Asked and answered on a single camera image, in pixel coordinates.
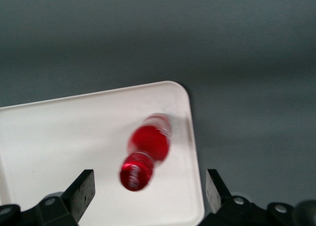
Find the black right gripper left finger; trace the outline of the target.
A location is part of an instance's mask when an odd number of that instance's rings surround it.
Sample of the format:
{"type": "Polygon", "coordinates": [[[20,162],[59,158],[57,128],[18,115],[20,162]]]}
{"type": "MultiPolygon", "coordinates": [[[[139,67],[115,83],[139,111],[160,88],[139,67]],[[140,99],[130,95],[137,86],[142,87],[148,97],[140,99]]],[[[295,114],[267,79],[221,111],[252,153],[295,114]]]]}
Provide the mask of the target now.
{"type": "Polygon", "coordinates": [[[94,171],[87,169],[62,194],[46,197],[37,205],[39,225],[77,226],[94,196],[94,171]]]}

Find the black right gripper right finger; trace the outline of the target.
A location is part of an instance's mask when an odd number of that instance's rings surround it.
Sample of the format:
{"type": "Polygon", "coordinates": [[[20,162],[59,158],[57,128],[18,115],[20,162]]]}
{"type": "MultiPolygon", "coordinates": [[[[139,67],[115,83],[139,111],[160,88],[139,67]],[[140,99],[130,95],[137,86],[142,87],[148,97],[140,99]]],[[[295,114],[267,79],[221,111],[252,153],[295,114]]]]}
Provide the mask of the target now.
{"type": "Polygon", "coordinates": [[[247,198],[233,195],[215,169],[206,172],[206,196],[211,208],[200,226],[268,226],[267,213],[247,198]]]}

